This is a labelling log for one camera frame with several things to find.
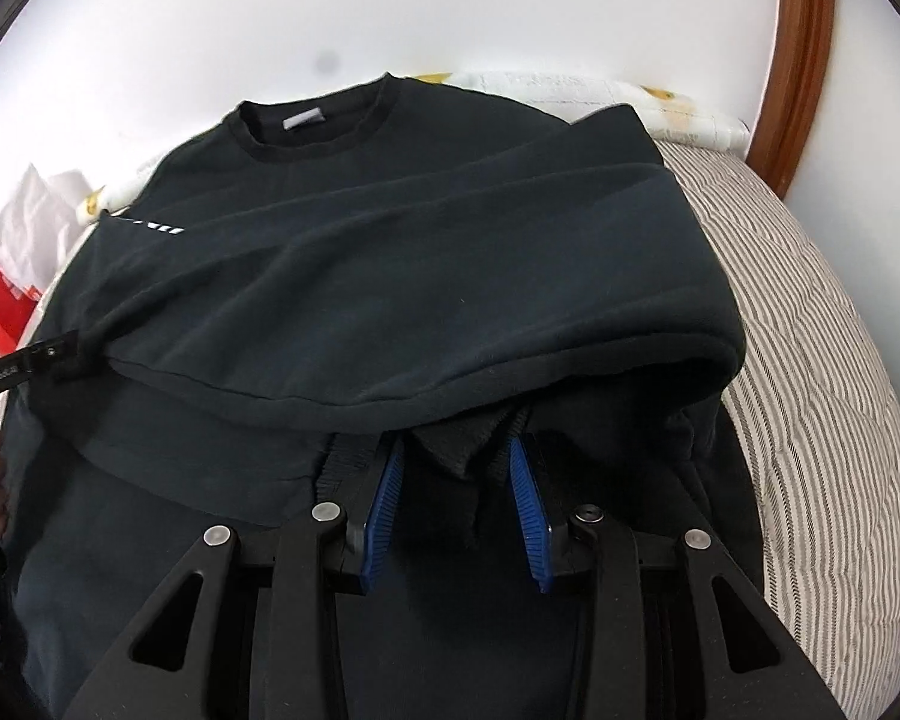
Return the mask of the striped grey white quilt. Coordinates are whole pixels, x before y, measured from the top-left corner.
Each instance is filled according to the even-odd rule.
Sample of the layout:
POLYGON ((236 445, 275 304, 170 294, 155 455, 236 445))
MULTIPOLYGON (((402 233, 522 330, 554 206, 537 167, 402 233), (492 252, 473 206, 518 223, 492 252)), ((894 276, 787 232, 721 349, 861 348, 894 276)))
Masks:
POLYGON ((748 337, 724 403, 756 488, 764 596, 845 715, 900 691, 900 406, 850 296, 735 156, 660 146, 748 337))

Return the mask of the black long-sleeve sweatshirt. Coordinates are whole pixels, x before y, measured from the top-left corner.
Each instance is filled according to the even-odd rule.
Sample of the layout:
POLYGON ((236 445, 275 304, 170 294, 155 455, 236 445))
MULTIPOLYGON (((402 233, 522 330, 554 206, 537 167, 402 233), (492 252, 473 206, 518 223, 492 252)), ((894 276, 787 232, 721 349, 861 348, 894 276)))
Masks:
POLYGON ((667 166, 250 236, 100 226, 7 405, 1 648, 45 718, 709 713, 686 536, 763 583, 725 271, 667 166), (567 572, 541 593, 518 437, 567 572), (397 444, 372 589, 341 486, 397 444))

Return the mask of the floral plastic rolled mat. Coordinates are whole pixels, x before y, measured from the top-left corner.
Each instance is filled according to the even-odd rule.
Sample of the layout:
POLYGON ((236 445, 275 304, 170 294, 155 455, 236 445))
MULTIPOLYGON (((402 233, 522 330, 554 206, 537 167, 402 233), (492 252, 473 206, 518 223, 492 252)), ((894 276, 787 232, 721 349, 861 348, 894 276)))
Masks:
POLYGON ((385 75, 317 98, 237 104, 82 200, 82 227, 250 236, 587 171, 662 167, 665 142, 736 151, 740 121, 678 94, 551 73, 385 75))

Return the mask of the brown wooden door frame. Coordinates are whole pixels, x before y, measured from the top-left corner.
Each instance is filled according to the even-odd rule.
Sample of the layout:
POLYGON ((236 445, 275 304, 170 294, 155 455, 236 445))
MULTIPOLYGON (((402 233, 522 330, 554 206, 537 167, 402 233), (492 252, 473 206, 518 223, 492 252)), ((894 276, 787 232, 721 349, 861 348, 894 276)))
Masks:
POLYGON ((779 0, 774 49, 746 164, 785 199, 797 174, 831 57, 836 0, 779 0))

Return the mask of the white Miniso plastic bag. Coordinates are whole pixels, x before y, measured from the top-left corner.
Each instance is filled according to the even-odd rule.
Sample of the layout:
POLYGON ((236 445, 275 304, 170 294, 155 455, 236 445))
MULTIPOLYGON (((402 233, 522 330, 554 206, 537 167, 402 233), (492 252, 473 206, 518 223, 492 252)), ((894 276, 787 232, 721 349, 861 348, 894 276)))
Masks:
POLYGON ((0 208, 0 271, 21 293, 40 298, 84 227, 77 205, 92 193, 79 171, 43 177, 34 166, 0 208))

